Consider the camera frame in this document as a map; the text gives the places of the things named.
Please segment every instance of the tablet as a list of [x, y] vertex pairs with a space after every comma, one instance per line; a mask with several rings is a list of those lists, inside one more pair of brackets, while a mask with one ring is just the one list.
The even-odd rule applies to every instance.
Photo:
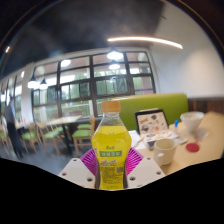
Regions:
[[135, 113], [137, 132], [146, 135], [153, 132], [168, 130], [168, 122], [162, 109]]

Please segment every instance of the ceiling light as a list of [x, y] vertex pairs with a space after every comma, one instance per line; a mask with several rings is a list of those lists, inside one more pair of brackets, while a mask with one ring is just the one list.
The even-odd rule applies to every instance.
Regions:
[[149, 41], [149, 42], [157, 42], [157, 43], [162, 43], [162, 44], [167, 44], [171, 45], [173, 47], [177, 47], [180, 49], [183, 49], [181, 44], [169, 41], [169, 40], [164, 40], [164, 39], [159, 39], [159, 38], [153, 38], [153, 37], [116, 37], [116, 38], [109, 38], [107, 41], [109, 42], [114, 42], [114, 41], [129, 41], [129, 40], [140, 40], [140, 41]]
[[25, 73], [24, 71], [21, 72], [21, 77], [22, 78], [24, 77], [24, 73]]
[[123, 54], [116, 48], [112, 48], [111, 51], [107, 54], [107, 58], [111, 60], [120, 60], [123, 58]]
[[109, 69], [119, 69], [120, 68], [120, 65], [119, 63], [117, 63], [116, 61], [112, 60], [110, 66], [109, 66]]
[[69, 66], [70, 65], [70, 63], [71, 63], [71, 60], [63, 60], [62, 62], [61, 62], [61, 67], [67, 67], [67, 66]]
[[36, 78], [34, 77], [34, 75], [31, 77], [30, 81], [28, 82], [27, 87], [29, 89], [34, 89], [37, 88], [37, 86], [39, 85], [39, 83], [37, 82]]
[[47, 89], [48, 85], [45, 81], [45, 78], [42, 80], [42, 82], [40, 83], [39, 89]]

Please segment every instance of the bottle cap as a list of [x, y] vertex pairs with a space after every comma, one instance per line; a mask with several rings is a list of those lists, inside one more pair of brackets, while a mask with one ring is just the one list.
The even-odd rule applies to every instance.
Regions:
[[101, 103], [101, 112], [110, 113], [110, 112], [121, 112], [120, 101], [103, 101]]

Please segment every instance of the white table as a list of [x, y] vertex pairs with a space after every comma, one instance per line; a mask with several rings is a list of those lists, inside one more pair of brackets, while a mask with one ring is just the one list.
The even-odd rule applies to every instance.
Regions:
[[[170, 125], [169, 129], [173, 130], [173, 128], [174, 125]], [[215, 112], [206, 113], [198, 129], [207, 131], [208, 135], [202, 142], [198, 142], [200, 146], [198, 152], [189, 152], [186, 149], [186, 145], [195, 142], [194, 135], [187, 133], [186, 127], [182, 122], [178, 124], [177, 133], [188, 138], [188, 141], [185, 144], [177, 146], [172, 163], [161, 166], [165, 175], [191, 165], [220, 159], [224, 149], [224, 115]], [[143, 156], [153, 157], [153, 150], [150, 151], [145, 148], [138, 151]]]

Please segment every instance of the white bowl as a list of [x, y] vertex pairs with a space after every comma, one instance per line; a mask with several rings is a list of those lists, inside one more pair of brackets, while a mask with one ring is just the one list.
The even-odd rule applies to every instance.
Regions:
[[192, 111], [181, 114], [180, 119], [186, 125], [187, 131], [193, 132], [198, 128], [203, 117], [203, 112]]

